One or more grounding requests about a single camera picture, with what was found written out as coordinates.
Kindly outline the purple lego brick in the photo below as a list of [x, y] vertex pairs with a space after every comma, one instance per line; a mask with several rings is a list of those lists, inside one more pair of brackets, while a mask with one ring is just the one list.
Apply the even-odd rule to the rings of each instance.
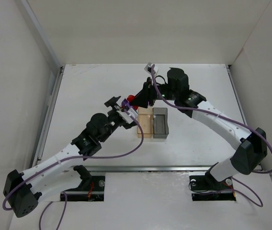
[[131, 105], [130, 105], [130, 103], [129, 103], [129, 101], [127, 99], [123, 99], [123, 101], [121, 103], [121, 107], [123, 109], [128, 110], [128, 109], [130, 109]]

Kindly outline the red lego brick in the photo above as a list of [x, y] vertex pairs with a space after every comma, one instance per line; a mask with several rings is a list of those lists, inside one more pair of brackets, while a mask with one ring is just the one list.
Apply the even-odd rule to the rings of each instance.
[[134, 98], [135, 98], [134, 95], [129, 95], [129, 96], [127, 97], [127, 100], [128, 100], [129, 102], [132, 102], [132, 101], [134, 100]]

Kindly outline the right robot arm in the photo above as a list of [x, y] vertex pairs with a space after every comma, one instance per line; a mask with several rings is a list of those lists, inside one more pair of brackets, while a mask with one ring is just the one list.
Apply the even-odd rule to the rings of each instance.
[[206, 172], [207, 179], [221, 182], [238, 173], [249, 175], [267, 156], [265, 132], [260, 128], [251, 129], [217, 110], [203, 95], [190, 89], [189, 78], [182, 69], [170, 68], [164, 84], [156, 82], [158, 70], [153, 64], [149, 63], [145, 71], [151, 76], [132, 100], [132, 105], [147, 108], [156, 100], [163, 100], [213, 130], [235, 150], [231, 157], [217, 162]]

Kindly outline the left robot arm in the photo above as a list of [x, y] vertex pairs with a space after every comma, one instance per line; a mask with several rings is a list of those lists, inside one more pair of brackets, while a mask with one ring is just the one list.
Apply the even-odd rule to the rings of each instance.
[[118, 100], [118, 97], [112, 97], [105, 102], [111, 110], [107, 114], [94, 114], [85, 129], [53, 157], [22, 172], [11, 171], [3, 190], [2, 208], [12, 210], [16, 217], [22, 218], [50, 196], [88, 186], [91, 174], [84, 161], [96, 159], [95, 154], [101, 150], [102, 143], [117, 128], [130, 129], [138, 125], [136, 107], [131, 105], [134, 97], [128, 96], [121, 104]]

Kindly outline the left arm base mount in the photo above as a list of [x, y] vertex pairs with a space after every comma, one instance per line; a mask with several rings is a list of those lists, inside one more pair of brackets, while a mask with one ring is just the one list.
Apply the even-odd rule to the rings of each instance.
[[60, 194], [60, 201], [68, 202], [103, 202], [106, 176], [103, 172], [91, 174], [84, 166], [73, 168], [77, 173], [77, 186], [73, 186]]

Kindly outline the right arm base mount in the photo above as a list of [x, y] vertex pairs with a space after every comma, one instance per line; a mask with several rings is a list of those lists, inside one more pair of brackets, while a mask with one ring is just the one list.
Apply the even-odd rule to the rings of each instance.
[[189, 179], [192, 201], [236, 201], [231, 178], [215, 182], [205, 175], [190, 175]]

